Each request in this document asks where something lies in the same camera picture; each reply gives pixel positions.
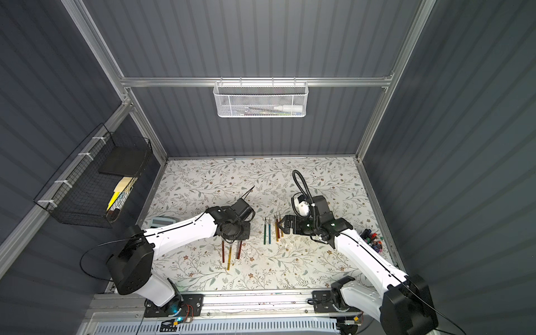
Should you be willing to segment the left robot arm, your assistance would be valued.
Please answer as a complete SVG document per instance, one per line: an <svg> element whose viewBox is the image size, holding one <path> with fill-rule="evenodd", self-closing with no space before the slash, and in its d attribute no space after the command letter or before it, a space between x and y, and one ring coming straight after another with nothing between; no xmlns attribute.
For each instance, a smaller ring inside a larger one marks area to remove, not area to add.
<svg viewBox="0 0 536 335"><path fill-rule="evenodd" d="M154 270L153 263L166 254L195 241L221 237L224 242L245 241L251 233L254 209L243 199L233 205L210 207L191 219L160 228L128 229L121 248L106 261L120 295L136 294L169 315L183 306L181 293Z"/></svg>

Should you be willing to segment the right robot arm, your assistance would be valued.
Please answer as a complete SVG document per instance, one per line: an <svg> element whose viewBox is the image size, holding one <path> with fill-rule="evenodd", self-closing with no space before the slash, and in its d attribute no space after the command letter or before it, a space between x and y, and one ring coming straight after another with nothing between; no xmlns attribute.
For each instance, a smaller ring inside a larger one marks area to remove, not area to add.
<svg viewBox="0 0 536 335"><path fill-rule="evenodd" d="M410 277L375 251L344 218L335 218L326 199L294 194L292 215L279 222L286 234L311 237L346 256L370 281L368 289L351 276L332 283L329 302L340 312L359 309L378 321L386 334L428 334L439 325L427 283Z"/></svg>

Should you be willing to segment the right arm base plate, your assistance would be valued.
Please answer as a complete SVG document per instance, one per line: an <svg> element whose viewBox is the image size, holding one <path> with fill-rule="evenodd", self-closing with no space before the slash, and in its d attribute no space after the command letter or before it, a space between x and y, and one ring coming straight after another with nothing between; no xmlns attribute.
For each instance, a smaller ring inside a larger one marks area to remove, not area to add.
<svg viewBox="0 0 536 335"><path fill-rule="evenodd" d="M362 312L358 308L347 305L339 294L334 294L331 290L314 290L307 303L314 308L317 314Z"/></svg>

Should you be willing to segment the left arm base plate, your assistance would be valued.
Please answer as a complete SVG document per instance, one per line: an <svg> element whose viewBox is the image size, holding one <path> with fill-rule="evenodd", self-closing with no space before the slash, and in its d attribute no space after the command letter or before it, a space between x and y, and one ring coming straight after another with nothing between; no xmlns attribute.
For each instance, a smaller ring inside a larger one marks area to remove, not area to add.
<svg viewBox="0 0 536 335"><path fill-rule="evenodd" d="M145 300L145 318L164 317L198 317L203 307L205 296L202 294L185 294L180 298L173 298L162 307L156 306L150 300Z"/></svg>

